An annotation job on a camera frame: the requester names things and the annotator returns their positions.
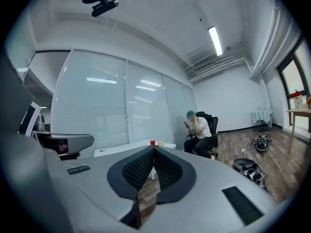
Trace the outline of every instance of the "green cap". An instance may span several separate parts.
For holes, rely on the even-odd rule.
[[[192,115],[195,115],[195,112],[194,111],[188,111],[187,112],[187,119],[191,119]]]

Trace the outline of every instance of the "table leg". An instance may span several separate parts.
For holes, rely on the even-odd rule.
[[[293,117],[294,117],[294,119],[293,119],[293,132],[292,132],[292,138],[291,138],[289,153],[291,153],[291,147],[292,147],[293,139],[295,136],[295,119],[296,119],[295,113],[293,113]]]

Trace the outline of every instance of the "dark pants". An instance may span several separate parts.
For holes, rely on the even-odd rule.
[[[212,141],[208,137],[204,137],[201,140],[195,137],[185,141],[184,148],[187,153],[193,153],[192,150],[194,150],[198,155],[210,159],[210,154],[207,152],[207,149],[211,149],[212,144]]]

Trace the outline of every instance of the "black mesh panel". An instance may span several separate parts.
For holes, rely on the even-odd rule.
[[[155,170],[159,177],[161,190],[175,184],[183,175],[179,164],[155,150]]]
[[[152,149],[127,164],[122,170],[122,175],[131,186],[139,191],[145,184],[153,166],[154,150]]]

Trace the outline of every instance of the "black vent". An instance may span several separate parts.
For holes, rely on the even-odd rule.
[[[222,192],[245,225],[249,225],[263,216],[259,209],[236,186],[224,189]]]
[[[122,175],[131,186],[139,191],[145,184],[153,166],[154,150],[151,149],[141,157],[127,164],[122,170]]]
[[[81,173],[81,172],[84,172],[90,169],[91,168],[88,167],[87,165],[82,165],[82,166],[67,168],[67,171],[70,175],[72,175],[72,174]]]
[[[159,177],[161,190],[175,184],[183,176],[181,166],[159,151],[155,151],[155,170]]]

